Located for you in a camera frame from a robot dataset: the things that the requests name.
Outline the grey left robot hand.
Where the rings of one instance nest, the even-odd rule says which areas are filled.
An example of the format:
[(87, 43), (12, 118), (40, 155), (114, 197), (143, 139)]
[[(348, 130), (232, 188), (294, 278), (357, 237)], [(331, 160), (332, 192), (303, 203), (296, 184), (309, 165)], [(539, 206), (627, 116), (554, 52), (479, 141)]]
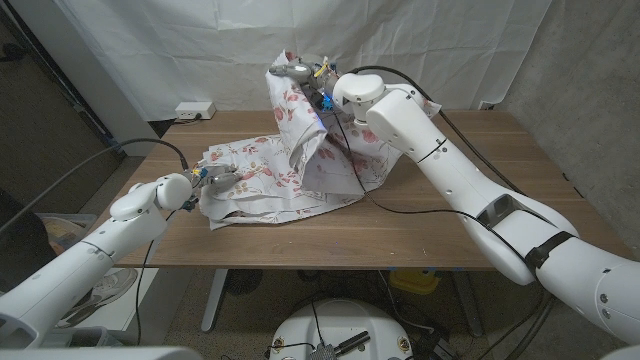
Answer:
[(212, 186), (215, 191), (223, 191), (239, 182), (243, 175), (233, 165), (207, 165), (198, 162), (191, 171), (192, 189), (200, 190)]

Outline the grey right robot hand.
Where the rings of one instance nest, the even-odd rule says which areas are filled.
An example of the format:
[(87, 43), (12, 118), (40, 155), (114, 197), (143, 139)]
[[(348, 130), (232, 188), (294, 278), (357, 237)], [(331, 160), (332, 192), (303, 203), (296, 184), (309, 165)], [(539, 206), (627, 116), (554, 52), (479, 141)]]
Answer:
[(339, 79), (334, 63), (330, 63), (327, 57), (316, 55), (286, 59), (284, 64), (272, 65), (269, 73), (277, 77), (289, 77), (300, 85), (308, 85), (329, 95), (333, 93)]

